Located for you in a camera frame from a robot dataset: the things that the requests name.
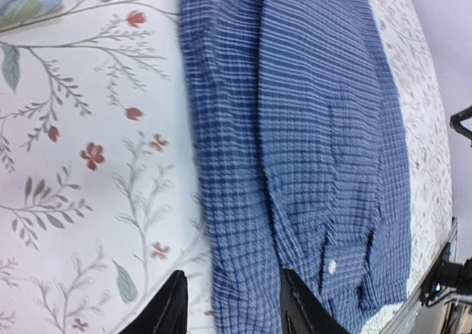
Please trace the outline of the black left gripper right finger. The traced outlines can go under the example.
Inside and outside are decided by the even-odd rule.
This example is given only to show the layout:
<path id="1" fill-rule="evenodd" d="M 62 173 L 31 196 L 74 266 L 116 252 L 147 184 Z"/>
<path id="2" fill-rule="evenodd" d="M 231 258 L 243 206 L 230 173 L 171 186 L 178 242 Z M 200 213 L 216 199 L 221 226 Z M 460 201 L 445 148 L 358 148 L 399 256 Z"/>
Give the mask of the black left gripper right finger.
<path id="1" fill-rule="evenodd" d="M 349 334 L 293 270 L 284 269 L 281 274 L 280 310 L 283 333 Z"/>

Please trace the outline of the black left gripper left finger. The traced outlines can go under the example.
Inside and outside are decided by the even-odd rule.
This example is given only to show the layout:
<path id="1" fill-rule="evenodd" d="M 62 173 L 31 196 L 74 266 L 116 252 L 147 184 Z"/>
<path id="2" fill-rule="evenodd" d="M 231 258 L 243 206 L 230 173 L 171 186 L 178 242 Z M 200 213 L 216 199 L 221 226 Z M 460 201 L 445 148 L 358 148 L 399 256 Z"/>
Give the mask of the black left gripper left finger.
<path id="1" fill-rule="evenodd" d="M 187 319 L 187 278 L 182 270 L 176 270 L 119 334 L 185 334 Z"/>

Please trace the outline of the blue checkered shirt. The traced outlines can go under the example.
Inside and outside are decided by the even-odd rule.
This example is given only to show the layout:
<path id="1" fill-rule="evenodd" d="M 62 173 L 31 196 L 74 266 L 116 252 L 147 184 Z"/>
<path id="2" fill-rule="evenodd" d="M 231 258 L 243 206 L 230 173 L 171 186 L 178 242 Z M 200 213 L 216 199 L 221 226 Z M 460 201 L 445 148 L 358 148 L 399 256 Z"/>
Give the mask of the blue checkered shirt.
<path id="1" fill-rule="evenodd" d="M 406 299 L 410 182 L 368 0 L 180 0 L 219 333 L 281 333 L 300 279 L 361 332 Z"/>

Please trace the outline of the floral patterned table cloth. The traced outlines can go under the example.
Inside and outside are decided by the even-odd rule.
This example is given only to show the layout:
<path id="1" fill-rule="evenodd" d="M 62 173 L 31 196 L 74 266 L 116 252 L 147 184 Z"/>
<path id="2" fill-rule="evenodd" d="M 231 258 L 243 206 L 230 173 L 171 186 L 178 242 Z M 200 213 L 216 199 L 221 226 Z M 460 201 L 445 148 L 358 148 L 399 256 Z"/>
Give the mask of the floral patterned table cloth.
<path id="1" fill-rule="evenodd" d="M 368 0 L 398 91 L 410 182 L 406 299 L 451 230 L 451 163 L 412 0 Z M 180 42 L 180 0 L 63 0 L 1 28 L 1 331 L 119 333 L 172 272 L 186 333 L 219 333 Z"/>

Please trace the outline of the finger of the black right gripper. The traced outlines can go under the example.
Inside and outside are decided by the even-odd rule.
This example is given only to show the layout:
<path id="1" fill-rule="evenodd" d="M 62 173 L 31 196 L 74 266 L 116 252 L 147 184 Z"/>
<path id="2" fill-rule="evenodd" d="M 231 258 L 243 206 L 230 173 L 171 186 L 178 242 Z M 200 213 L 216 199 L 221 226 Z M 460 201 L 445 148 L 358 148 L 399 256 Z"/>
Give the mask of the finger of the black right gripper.
<path id="1" fill-rule="evenodd" d="M 472 106 L 461 110 L 458 113 L 453 114 L 450 117 L 450 127 L 459 135 L 465 137 L 467 140 L 472 142 L 472 131 L 463 125 L 463 122 L 471 119 L 472 117 Z"/>

